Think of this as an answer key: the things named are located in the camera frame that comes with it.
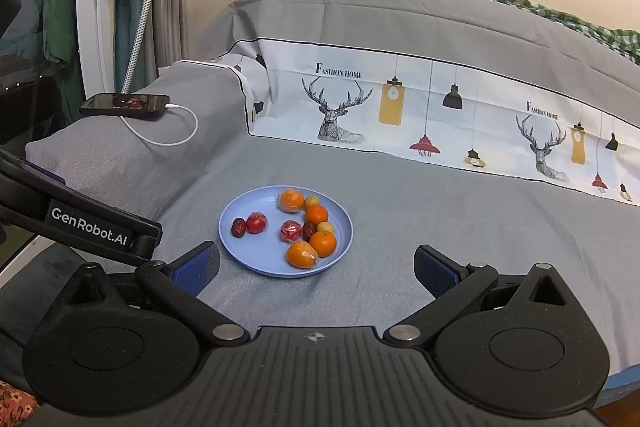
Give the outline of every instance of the green curtain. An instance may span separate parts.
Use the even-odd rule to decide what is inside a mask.
[[[76,0],[42,0],[44,57],[58,64],[56,82],[66,123],[80,118],[84,89],[79,68]]]
[[[115,0],[115,42],[113,74],[116,92],[120,92],[129,65],[129,56],[138,29],[142,0]],[[144,44],[131,83],[131,91],[145,87]]]

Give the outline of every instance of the smartphone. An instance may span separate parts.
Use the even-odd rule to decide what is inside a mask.
[[[151,120],[162,116],[168,103],[169,96],[166,94],[100,92],[80,106],[80,114],[83,116],[106,114]]]

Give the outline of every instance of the metal screw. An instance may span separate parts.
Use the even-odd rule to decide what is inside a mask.
[[[244,335],[244,328],[237,324],[220,324],[213,328],[213,335],[221,341],[234,341]]]
[[[420,330],[411,324],[396,324],[389,328],[389,334],[397,341],[412,341],[420,336]]]

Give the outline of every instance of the floral fabric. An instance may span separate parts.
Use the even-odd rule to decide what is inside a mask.
[[[0,381],[0,427],[16,427],[38,408],[36,399]]]

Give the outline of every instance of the plastic-wrapped fruit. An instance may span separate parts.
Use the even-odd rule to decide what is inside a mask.
[[[329,212],[321,204],[312,204],[306,208],[305,221],[311,221],[316,227],[329,220]]]
[[[236,217],[231,225],[231,235],[234,237],[242,237],[246,231],[246,223],[242,217]]]
[[[308,196],[305,200],[305,208],[312,204],[320,204],[320,198],[318,196]]]
[[[249,233],[260,233],[267,228],[267,216],[261,212],[252,212],[246,218],[246,231]]]
[[[318,262],[318,252],[306,241],[296,241],[287,250],[287,261],[296,268],[313,268]]]
[[[322,223],[320,223],[317,227],[316,230],[318,230],[318,232],[331,232],[335,235],[335,229],[334,226],[331,223],[328,223],[326,221],[323,221]]]
[[[305,197],[302,192],[295,188],[283,190],[280,197],[278,197],[278,208],[283,212],[292,214],[301,210],[303,206],[305,206]]]
[[[318,252],[319,257],[328,257],[334,253],[337,241],[335,240],[334,234],[324,230],[312,235],[311,238],[309,238],[309,244],[311,248]]]
[[[311,221],[305,221],[305,224],[302,226],[302,239],[305,241],[309,240],[309,237],[316,233],[316,226]]]
[[[302,225],[289,219],[280,227],[280,238],[287,243],[293,243],[302,237]]]

